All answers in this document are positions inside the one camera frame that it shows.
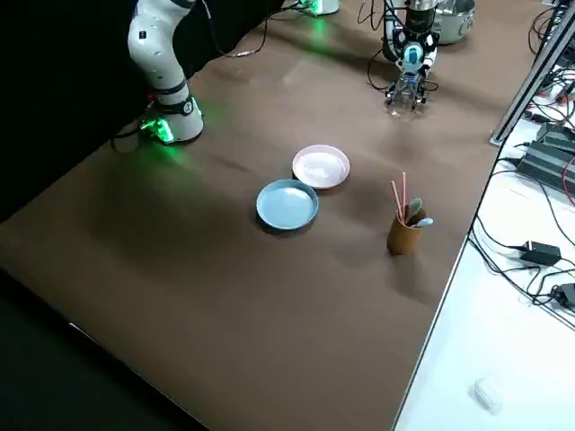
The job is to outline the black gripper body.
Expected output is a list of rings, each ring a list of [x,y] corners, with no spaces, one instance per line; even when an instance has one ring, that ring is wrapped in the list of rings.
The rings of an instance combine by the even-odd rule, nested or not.
[[[408,9],[406,12],[406,31],[412,37],[432,34],[435,24],[435,9],[418,11]]]

